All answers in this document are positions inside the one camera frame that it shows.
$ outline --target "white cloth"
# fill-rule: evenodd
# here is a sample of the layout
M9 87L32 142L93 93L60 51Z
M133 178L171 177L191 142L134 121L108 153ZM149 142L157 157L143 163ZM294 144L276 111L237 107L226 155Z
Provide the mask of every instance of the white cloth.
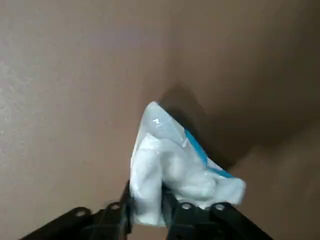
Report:
M193 136L156 102L145 109L131 157L130 192L136 223L162 226L161 188L179 202L206 208L239 204L246 184L207 158Z

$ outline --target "beige wall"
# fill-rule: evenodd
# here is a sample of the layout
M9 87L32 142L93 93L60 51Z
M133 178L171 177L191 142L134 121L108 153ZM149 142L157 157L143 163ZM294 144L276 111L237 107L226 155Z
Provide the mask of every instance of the beige wall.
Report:
M238 162L241 209L275 239L319 237L317 12L312 0L1 0L1 239L116 198L152 100ZM165 236L133 238L143 231Z

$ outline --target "white wipe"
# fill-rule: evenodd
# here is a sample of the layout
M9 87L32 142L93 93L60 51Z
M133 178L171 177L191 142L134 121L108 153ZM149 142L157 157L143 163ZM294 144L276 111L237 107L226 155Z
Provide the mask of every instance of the white wipe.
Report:
M239 204L246 184L207 158L193 136L156 102L141 119L131 157L130 192L136 223L163 226L161 188L165 183L179 202L206 208Z

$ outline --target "brown wall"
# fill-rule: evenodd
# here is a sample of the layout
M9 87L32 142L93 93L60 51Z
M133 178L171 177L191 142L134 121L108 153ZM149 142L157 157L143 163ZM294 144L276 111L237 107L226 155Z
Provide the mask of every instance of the brown wall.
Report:
M237 163L246 215L275 239L318 239L319 7L1 0L1 239L116 198L152 100Z

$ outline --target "white tissue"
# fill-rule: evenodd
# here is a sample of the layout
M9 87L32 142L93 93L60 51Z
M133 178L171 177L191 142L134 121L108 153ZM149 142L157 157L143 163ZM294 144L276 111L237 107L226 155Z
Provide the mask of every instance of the white tissue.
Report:
M162 226L161 188L165 183L180 202L206 208L239 204L246 184L207 159L202 148L156 102L145 109L131 156L130 192L136 223Z

